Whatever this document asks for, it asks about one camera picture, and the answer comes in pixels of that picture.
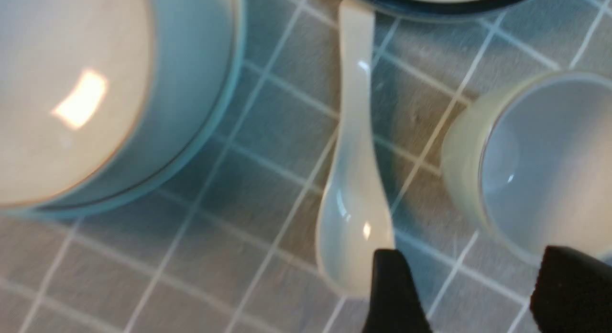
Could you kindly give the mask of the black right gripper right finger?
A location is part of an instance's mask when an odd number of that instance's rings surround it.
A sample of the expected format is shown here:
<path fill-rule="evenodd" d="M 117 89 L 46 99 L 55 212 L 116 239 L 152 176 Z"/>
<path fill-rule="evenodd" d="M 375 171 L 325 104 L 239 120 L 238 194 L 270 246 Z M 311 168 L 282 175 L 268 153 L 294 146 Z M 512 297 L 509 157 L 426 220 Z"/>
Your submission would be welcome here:
<path fill-rule="evenodd" d="M 569 246 L 547 246 L 530 312 L 541 333 L 610 333 L 611 265 Z"/>

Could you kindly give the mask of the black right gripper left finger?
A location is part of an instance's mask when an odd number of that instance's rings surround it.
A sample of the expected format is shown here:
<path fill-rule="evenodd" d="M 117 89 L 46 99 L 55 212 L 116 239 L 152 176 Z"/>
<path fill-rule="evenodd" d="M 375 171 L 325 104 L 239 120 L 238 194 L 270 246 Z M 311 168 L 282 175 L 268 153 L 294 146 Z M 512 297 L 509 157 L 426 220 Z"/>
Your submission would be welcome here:
<path fill-rule="evenodd" d="M 369 313 L 363 333 L 431 333 L 411 269 L 396 249 L 373 254 Z"/>

